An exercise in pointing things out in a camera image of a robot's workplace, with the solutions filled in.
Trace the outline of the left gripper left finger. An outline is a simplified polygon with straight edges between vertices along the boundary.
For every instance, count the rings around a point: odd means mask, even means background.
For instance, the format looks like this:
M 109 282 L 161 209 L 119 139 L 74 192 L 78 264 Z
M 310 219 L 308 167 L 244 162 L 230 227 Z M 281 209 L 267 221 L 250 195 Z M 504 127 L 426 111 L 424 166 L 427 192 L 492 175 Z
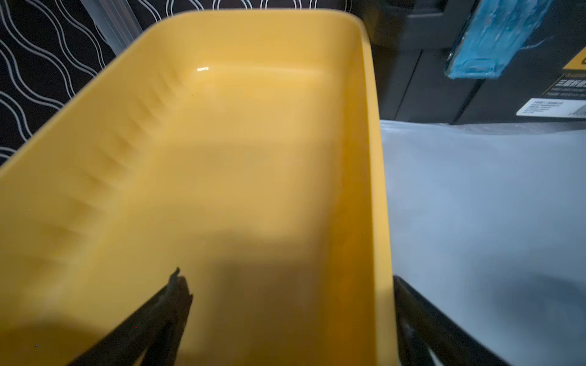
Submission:
M 71 365 L 174 365 L 193 295 L 180 270 L 167 285 Z

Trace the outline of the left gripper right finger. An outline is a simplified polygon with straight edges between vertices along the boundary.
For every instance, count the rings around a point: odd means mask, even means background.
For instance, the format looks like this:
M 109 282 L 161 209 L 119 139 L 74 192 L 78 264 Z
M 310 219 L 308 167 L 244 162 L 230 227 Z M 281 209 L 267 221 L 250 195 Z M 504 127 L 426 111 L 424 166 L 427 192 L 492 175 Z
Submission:
M 399 276 L 393 277 L 402 365 L 506 365 Z

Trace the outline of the yellow plastic tray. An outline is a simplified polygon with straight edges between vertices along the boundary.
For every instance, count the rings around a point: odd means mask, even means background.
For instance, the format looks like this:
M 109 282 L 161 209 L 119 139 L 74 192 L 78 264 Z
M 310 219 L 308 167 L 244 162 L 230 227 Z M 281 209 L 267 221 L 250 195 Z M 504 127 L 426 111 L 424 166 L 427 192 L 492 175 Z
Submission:
M 396 365 L 364 24 L 185 12 L 1 167 L 1 363 L 64 365 L 183 276 L 180 365 Z

